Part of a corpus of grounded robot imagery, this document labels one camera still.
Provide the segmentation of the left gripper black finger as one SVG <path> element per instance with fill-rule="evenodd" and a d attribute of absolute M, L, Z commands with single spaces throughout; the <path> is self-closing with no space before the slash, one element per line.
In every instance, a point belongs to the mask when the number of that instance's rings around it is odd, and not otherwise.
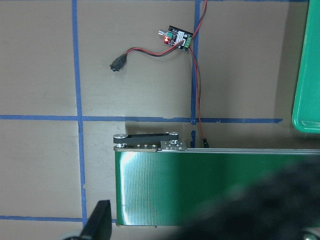
<path fill-rule="evenodd" d="M 80 240 L 110 240 L 111 236 L 111 203 L 110 200 L 100 200 L 78 237 Z"/>

